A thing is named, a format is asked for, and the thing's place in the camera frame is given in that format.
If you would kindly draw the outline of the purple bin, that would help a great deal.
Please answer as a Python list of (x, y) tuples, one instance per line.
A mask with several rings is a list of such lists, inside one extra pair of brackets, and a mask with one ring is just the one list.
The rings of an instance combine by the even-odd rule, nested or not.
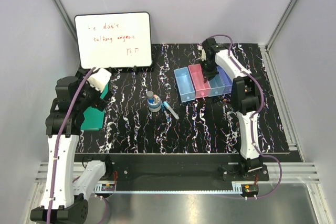
[(217, 67), (217, 71), (222, 79), (222, 82), (224, 84), (224, 91), (223, 94), (231, 94), (232, 91), (232, 81), (230, 77), (227, 75), (227, 73), (224, 71), (223, 68), (220, 66)]

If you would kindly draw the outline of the pink bin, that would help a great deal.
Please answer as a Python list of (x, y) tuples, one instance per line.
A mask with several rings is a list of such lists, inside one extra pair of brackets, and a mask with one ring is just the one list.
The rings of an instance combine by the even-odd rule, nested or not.
[(194, 85), (195, 97), (198, 99), (209, 96), (211, 88), (208, 81), (204, 82), (201, 65), (189, 65), (188, 69)]

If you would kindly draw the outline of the light blue bin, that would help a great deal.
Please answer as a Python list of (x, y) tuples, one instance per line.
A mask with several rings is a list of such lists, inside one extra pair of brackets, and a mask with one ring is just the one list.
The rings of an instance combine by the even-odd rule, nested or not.
[(188, 67), (174, 70), (176, 84), (182, 103), (195, 100), (195, 89)]

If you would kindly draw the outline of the grey blue glue stick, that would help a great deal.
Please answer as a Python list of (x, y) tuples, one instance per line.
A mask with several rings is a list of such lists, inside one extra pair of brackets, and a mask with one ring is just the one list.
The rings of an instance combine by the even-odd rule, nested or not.
[(152, 103), (154, 99), (154, 93), (152, 91), (148, 91), (146, 93), (146, 96), (147, 96), (148, 101)]

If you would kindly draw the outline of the teal blue bin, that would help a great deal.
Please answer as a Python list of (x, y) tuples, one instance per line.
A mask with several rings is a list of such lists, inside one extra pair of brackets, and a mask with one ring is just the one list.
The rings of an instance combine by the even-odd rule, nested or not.
[(217, 74), (213, 79), (209, 80), (210, 85), (210, 93), (209, 97), (214, 97), (217, 95), (222, 95), (225, 89), (225, 85), (222, 81), (222, 78), (219, 74)]

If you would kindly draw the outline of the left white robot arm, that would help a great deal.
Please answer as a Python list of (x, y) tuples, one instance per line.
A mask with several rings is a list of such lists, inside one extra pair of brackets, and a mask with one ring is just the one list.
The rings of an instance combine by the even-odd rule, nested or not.
[(101, 95), (110, 78), (108, 70), (92, 68), (84, 76), (63, 77), (56, 82), (56, 98), (45, 121), (49, 150), (46, 186), (40, 205), (30, 212), (31, 221), (84, 223), (96, 184), (113, 175), (110, 159), (104, 158), (89, 161), (83, 173), (73, 177), (84, 112), (106, 108), (108, 96)]

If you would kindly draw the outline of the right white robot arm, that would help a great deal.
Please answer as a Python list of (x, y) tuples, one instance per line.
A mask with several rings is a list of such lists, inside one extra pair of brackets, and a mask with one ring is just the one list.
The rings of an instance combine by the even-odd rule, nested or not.
[(251, 71), (247, 70), (233, 55), (230, 41), (228, 47), (220, 46), (216, 36), (210, 36), (202, 42), (201, 69), (203, 81), (210, 81), (221, 67), (232, 81), (230, 102), (239, 120), (240, 150), (238, 174), (244, 180), (250, 180), (262, 169), (263, 159), (257, 143), (257, 122), (259, 112), (264, 105), (262, 88)]

